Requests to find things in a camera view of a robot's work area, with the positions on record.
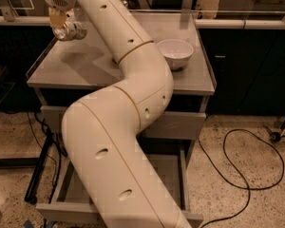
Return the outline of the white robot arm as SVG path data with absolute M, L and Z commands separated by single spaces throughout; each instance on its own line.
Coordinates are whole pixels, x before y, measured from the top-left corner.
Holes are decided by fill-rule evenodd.
M 191 228 L 137 135 L 167 108 L 173 76 L 157 45 L 120 0 L 46 0 L 58 29 L 80 6 L 123 79 L 73 103 L 62 119 L 68 157 L 107 228 Z

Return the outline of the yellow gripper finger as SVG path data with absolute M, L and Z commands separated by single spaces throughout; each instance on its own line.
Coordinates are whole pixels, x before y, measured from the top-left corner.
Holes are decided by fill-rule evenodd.
M 53 29 L 60 29 L 67 20 L 67 15 L 63 11 L 58 9 L 49 8 L 48 15 L 50 26 Z

